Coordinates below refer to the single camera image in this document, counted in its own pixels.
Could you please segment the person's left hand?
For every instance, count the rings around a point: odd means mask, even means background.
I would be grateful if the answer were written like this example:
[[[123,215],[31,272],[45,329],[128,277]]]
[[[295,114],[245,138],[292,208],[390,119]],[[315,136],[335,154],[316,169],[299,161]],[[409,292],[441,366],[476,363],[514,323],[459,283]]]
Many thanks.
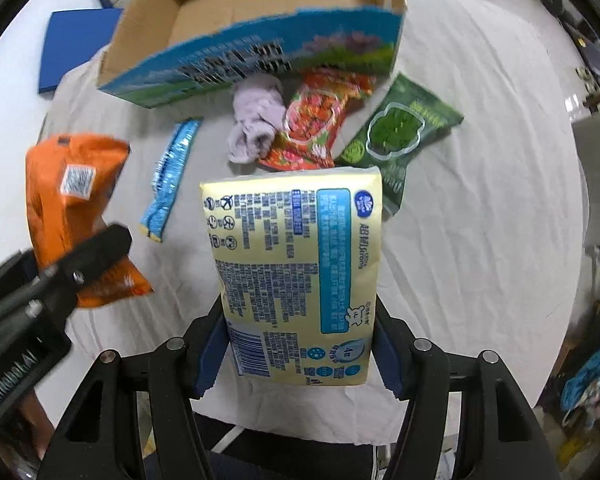
[[[0,456],[13,467],[17,458],[34,463],[42,460],[55,428],[50,422],[35,391],[0,422]]]

